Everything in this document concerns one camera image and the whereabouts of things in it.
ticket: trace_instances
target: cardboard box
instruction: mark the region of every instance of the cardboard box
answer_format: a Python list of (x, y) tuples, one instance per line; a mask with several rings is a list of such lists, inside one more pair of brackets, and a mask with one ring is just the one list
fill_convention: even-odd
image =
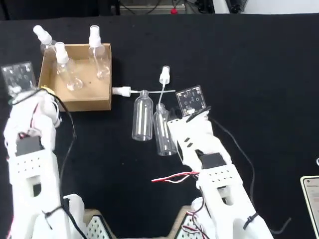
[(56, 59), (44, 55), (39, 87), (47, 86), (64, 102), (69, 111), (109, 111), (112, 96), (112, 53), (110, 44), (103, 44), (110, 58), (109, 79), (99, 80), (95, 66), (89, 62), (89, 44), (66, 44), (65, 49), (78, 68), (78, 77), (83, 88), (76, 91), (67, 89), (56, 72)]

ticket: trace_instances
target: circuit board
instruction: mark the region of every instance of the circuit board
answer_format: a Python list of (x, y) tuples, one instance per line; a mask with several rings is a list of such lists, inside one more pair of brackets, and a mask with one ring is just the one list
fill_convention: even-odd
[(12, 97), (21, 91), (35, 88), (35, 77), (31, 62), (23, 62), (1, 68), (8, 93)]
[(200, 86), (194, 86), (176, 93), (183, 117), (206, 108), (204, 95)]

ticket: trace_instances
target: black tablecloth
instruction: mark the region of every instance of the black tablecloth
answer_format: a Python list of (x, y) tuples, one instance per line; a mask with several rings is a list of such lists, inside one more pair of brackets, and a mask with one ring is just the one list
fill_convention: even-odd
[[(98, 24), (113, 53), (113, 86), (160, 90), (162, 65), (171, 67), (168, 89), (201, 85), (210, 116), (228, 128), (256, 168), (255, 204), (279, 239), (315, 238), (300, 177), (318, 174), (319, 15), (185, 15), (62, 18), (0, 23), (0, 64), (31, 61), (38, 76), (36, 24), (54, 39), (87, 43)], [(9, 113), (0, 83), (0, 129)], [(181, 206), (199, 196), (193, 179), (152, 184), (151, 179), (187, 170), (178, 157), (159, 157), (155, 139), (131, 139), (135, 97), (113, 96), (109, 112), (73, 113), (78, 140), (65, 169), (64, 194), (77, 193), (86, 208), (100, 210), (117, 237), (168, 234)], [(167, 108), (177, 106), (165, 94)], [(71, 140), (65, 114), (57, 130), (59, 163)], [(246, 189), (251, 168), (225, 133), (214, 126)], [(12, 220), (6, 150), (0, 142), (0, 229)]]

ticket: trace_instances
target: clear plastic bottle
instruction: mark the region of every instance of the clear plastic bottle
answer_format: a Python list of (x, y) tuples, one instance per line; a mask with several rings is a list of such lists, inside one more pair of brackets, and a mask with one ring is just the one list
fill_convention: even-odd
[(168, 156), (177, 153), (176, 147), (171, 139), (167, 126), (169, 112), (165, 109), (165, 105), (160, 103), (156, 105), (154, 113), (154, 131), (158, 155)]
[(33, 28), (33, 32), (41, 41), (40, 49), (42, 54), (46, 54), (46, 56), (49, 55), (50, 57), (55, 59), (54, 45), (56, 41), (52, 40), (52, 36), (47, 31), (45, 31), (40, 25), (35, 26)]
[(69, 58), (64, 43), (57, 42), (55, 44), (55, 49), (57, 70), (61, 79), (65, 82), (66, 87), (70, 91), (81, 89), (83, 87), (83, 82), (76, 75), (76, 65), (74, 61)]
[(153, 133), (153, 101), (149, 92), (142, 90), (134, 102), (132, 138), (138, 141), (152, 139)]
[(96, 25), (90, 27), (89, 44), (89, 58), (95, 65), (96, 76), (100, 80), (105, 79), (110, 75), (110, 59), (105, 46), (101, 44), (100, 28)]

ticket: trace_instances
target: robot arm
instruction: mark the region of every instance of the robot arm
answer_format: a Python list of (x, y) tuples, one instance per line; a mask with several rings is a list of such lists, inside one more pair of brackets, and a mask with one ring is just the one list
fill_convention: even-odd
[[(52, 151), (55, 128), (60, 122), (55, 98), (47, 91), (30, 90), (19, 93), (14, 99), (4, 130), (13, 197), (12, 239), (82, 238), (69, 223), (68, 216), (59, 209), (59, 171)], [(85, 231), (82, 199), (75, 194), (65, 198), (69, 201), (71, 214), (77, 215), (77, 225)], [(57, 208), (46, 217), (45, 213)]]
[[(199, 172), (196, 186), (206, 205), (197, 213), (199, 223), (210, 239), (272, 239), (228, 152), (213, 134), (209, 109), (201, 112), (167, 123), (182, 163)], [(194, 203), (193, 209), (200, 204)]]

